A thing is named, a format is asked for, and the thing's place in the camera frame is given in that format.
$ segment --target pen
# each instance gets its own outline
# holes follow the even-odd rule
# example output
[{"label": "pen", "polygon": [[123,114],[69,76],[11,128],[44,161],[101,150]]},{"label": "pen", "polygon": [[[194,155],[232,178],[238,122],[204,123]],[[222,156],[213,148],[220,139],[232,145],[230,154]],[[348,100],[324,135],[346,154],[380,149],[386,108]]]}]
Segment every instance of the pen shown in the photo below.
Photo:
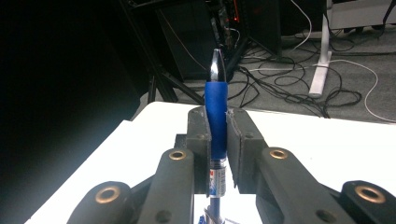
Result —
[{"label": "pen", "polygon": [[226,190],[224,163],[227,144],[227,96],[228,85],[222,53],[220,49],[214,49],[210,78],[205,84],[205,109],[212,135],[208,212],[216,223],[221,222],[220,197]]}]

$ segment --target pen barrel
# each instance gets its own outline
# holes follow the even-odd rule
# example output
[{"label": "pen barrel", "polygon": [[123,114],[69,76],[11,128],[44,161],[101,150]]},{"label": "pen barrel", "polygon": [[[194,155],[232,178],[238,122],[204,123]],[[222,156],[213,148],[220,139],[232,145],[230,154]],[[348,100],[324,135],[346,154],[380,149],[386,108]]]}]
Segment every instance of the pen barrel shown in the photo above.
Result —
[{"label": "pen barrel", "polygon": [[212,135],[211,160],[226,158],[227,96],[228,85],[226,82],[206,82],[205,107]]}]

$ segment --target white table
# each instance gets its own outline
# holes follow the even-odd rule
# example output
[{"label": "white table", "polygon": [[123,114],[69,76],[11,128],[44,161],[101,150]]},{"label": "white table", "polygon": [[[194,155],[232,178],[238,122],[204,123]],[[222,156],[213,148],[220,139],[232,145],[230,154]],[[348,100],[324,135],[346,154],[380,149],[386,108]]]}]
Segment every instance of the white table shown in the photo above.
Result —
[{"label": "white table", "polygon": [[[155,102],[134,121],[123,121],[26,223],[66,223],[94,186],[121,181],[130,187],[153,175],[177,133],[186,133],[196,105]],[[248,111],[270,147],[290,150],[318,182],[341,190],[365,180],[396,195],[396,126],[341,119]],[[260,223],[254,195],[239,195],[227,173],[221,215],[239,223]],[[195,195],[195,223],[209,200]]]}]

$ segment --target gray carpet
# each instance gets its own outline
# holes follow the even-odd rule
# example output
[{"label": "gray carpet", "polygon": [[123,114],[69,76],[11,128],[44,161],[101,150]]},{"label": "gray carpet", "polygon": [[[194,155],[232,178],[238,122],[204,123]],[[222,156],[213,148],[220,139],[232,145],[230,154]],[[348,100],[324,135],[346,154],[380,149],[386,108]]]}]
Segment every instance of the gray carpet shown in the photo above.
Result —
[{"label": "gray carpet", "polygon": [[[342,87],[348,91],[355,91],[361,94],[361,99],[355,105],[348,105],[349,103],[356,100],[355,95],[349,92],[341,92],[335,98],[328,102],[327,112],[331,119],[349,119],[358,121],[368,122],[395,122],[396,120],[396,26],[387,26],[385,33],[380,35],[380,31],[374,30],[371,27],[365,27],[363,32],[358,33],[353,30],[349,33],[340,32],[337,38],[333,38],[332,44],[332,61],[346,60],[333,62],[330,65],[330,70],[327,75],[326,84],[323,90],[321,98],[315,99],[317,103],[325,102],[326,97],[331,91],[334,91],[340,86],[340,77],[342,79]],[[282,76],[270,76],[279,71],[268,71],[263,70],[261,73],[258,71],[251,71],[250,73],[256,77],[261,78],[267,76],[263,80],[268,85],[278,84],[279,88],[290,94],[301,94],[302,97],[308,94],[308,88],[310,86],[313,75],[315,73],[315,67],[310,65],[318,63],[318,54],[313,53],[320,47],[319,42],[320,33],[313,33],[310,39],[304,42],[298,49],[293,49],[299,42],[303,40],[303,36],[283,36],[282,41],[284,45],[284,57],[290,57],[295,62],[299,63],[305,68],[305,74],[303,70],[296,70],[289,72]],[[370,55],[372,53],[382,53],[382,55]],[[246,56],[255,56],[260,58],[267,58],[270,55],[259,47],[247,49]],[[284,69],[292,68],[292,64],[260,61],[252,59],[241,59],[240,66],[246,67],[248,70],[252,69]],[[306,84],[299,81],[293,85],[279,86],[281,84],[290,84],[296,81],[297,77],[302,77]],[[229,85],[229,96],[233,96],[240,92],[246,84],[247,76],[239,71],[235,71],[233,79]],[[204,81],[186,81],[185,84],[189,87],[203,87]],[[310,105],[302,105],[287,102],[284,98],[275,97],[265,89],[261,88],[257,83],[254,84],[260,95],[250,104],[245,105],[245,109],[253,110],[269,110],[277,112],[287,112],[295,114],[303,114],[310,116],[323,115],[314,107]],[[181,104],[192,104],[196,103],[182,91],[176,90],[179,103]],[[229,106],[240,106],[252,99],[256,95],[256,92],[252,87],[244,94],[229,100]],[[161,101],[162,97],[157,93],[156,101]],[[145,107],[147,104],[147,95],[141,98],[141,106],[136,112],[136,115]]]}]

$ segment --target pen label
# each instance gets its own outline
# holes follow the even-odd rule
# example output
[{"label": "pen label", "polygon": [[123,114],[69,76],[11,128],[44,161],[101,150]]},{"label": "pen label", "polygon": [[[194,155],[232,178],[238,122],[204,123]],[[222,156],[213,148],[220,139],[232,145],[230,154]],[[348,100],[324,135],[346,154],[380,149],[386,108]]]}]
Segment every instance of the pen label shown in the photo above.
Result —
[{"label": "pen label", "polygon": [[210,169],[209,195],[211,198],[219,198],[225,194],[225,168]]}]

